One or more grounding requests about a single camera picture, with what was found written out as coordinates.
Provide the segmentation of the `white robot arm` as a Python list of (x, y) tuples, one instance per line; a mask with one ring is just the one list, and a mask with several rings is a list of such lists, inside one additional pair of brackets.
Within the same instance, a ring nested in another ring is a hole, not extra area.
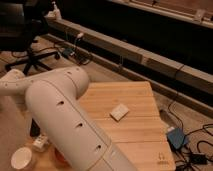
[(24, 97), (35, 122), (74, 171), (137, 171), (78, 103), (88, 85), (88, 74), (78, 66), (32, 76), (12, 69), (0, 78), (0, 95)]

